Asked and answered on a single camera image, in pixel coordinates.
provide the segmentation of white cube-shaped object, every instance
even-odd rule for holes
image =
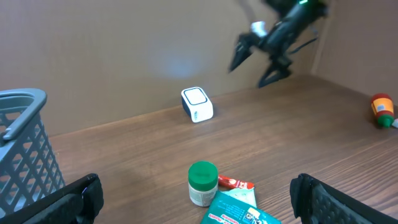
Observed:
[[[182,106],[194,123],[213,117],[213,104],[200,87],[181,91]]]

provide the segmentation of white jar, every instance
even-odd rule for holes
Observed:
[[[188,171],[188,188],[195,205],[210,206],[218,190],[217,167],[207,161],[192,164]]]

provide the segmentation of brown wall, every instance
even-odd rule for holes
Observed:
[[[316,75],[398,103],[398,1],[335,1]]]
[[[249,29],[239,2],[272,27],[275,13],[257,0],[1,1],[0,90],[45,90],[47,131],[60,134],[178,105],[190,86],[210,96],[254,87],[267,55],[227,73]],[[296,73],[313,50],[295,56]]]

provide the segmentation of green bottle cap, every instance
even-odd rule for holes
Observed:
[[[381,115],[379,119],[377,119],[377,122],[383,127],[383,128],[390,128],[392,123],[394,122],[394,118],[388,114]]]
[[[213,189],[218,183],[217,167],[207,161],[192,164],[188,171],[188,182],[198,191],[206,192]]]

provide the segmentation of teal package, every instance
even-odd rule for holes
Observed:
[[[217,191],[201,224],[281,224],[258,208]]]

